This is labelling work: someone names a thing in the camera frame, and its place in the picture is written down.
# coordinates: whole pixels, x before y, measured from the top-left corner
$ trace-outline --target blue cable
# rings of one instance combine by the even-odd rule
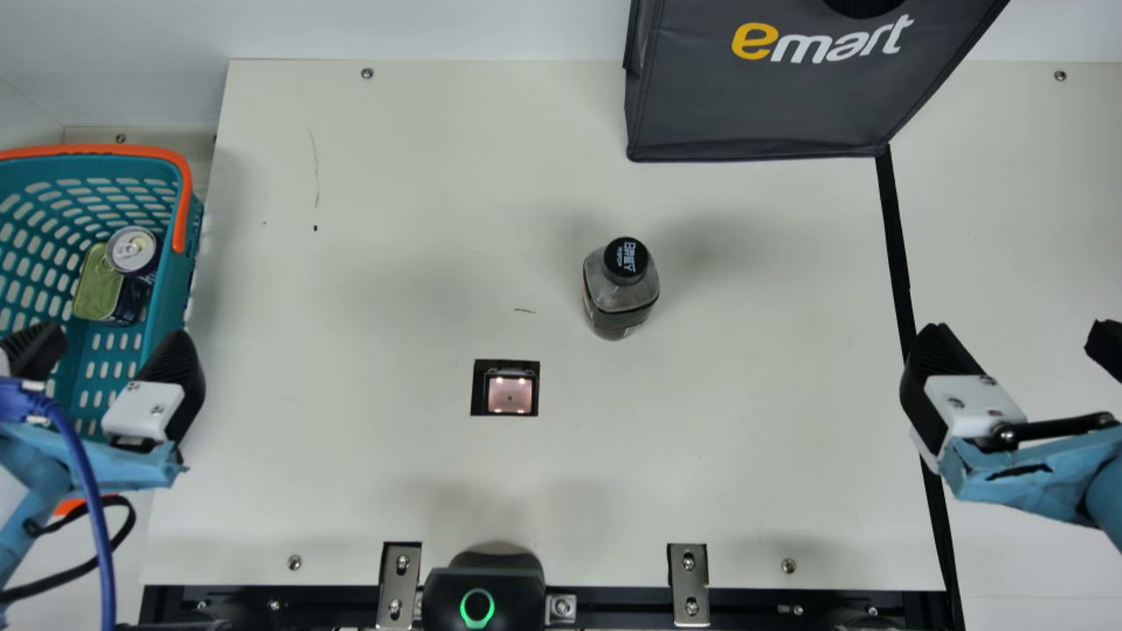
[[[46,417],[54,423],[70,449],[73,467],[76,468],[79,484],[90,505],[90,525],[93,528],[93,547],[98,551],[98,573],[101,576],[101,630],[113,631],[117,627],[117,583],[113,578],[113,548],[109,543],[109,527],[105,510],[101,504],[98,481],[93,467],[82,446],[82,439],[62,406],[43,392],[29,391],[24,381],[0,377],[0,421],[24,420],[27,417]]]

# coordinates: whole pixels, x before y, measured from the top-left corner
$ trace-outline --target black base frame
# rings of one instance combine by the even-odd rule
[[[876,157],[876,176],[884,219],[892,298],[900,347],[904,359],[916,337],[911,284],[904,252],[900,201],[896,194],[892,152]],[[965,631],[954,545],[942,481],[920,465],[936,551],[946,592],[848,592],[812,589],[724,589],[709,592],[711,629],[774,631],[829,630],[846,612],[859,614],[874,607],[882,619],[905,629],[956,629]],[[578,629],[674,629],[669,587],[553,587],[577,595]],[[378,609],[376,586],[148,586],[140,622],[164,623],[195,611],[199,603],[229,601],[260,605],[269,602],[274,627],[302,631],[337,628],[374,628]]]
[[[557,587],[577,595],[578,629],[674,629],[669,587]],[[861,615],[875,607],[879,618],[903,629],[944,629],[949,624],[942,592],[831,592],[815,589],[710,589],[712,629],[828,631],[839,612]],[[374,629],[378,588],[359,586],[148,586],[141,624],[190,615],[199,603],[237,601],[268,610],[280,630]]]

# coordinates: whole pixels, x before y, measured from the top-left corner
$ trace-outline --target black mark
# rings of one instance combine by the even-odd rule
[[[1023,467],[1013,467],[1011,469],[1005,469],[1003,472],[997,472],[990,477],[985,478],[986,482],[993,482],[1002,477],[1015,477],[1019,475],[1028,475],[1030,473],[1052,473],[1051,467],[1048,465],[1026,465]]]
[[[320,208],[320,150],[315,148],[315,135],[307,128],[307,137],[312,140],[312,158],[315,159],[315,208]]]

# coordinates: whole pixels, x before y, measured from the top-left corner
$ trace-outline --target basket handle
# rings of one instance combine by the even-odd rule
[[[191,167],[178,153],[164,147],[146,147],[142,145],[47,145],[43,147],[21,147],[0,152],[0,161],[48,157],[64,155],[116,155],[131,157],[148,157],[167,161],[180,170],[180,201],[175,205],[175,226],[172,229],[172,252],[183,254],[187,249],[187,213],[191,210]]]

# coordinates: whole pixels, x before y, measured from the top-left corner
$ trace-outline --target can lid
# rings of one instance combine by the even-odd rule
[[[633,285],[643,280],[651,264],[646,246],[634,237],[613,239],[604,248],[604,269],[617,285]]]
[[[156,235],[147,228],[126,226],[109,237],[105,256],[121,274],[131,274],[149,266],[159,254]]]
[[[111,317],[123,282],[125,276],[113,269],[105,258],[105,244],[93,244],[85,253],[71,312],[83,320]]]

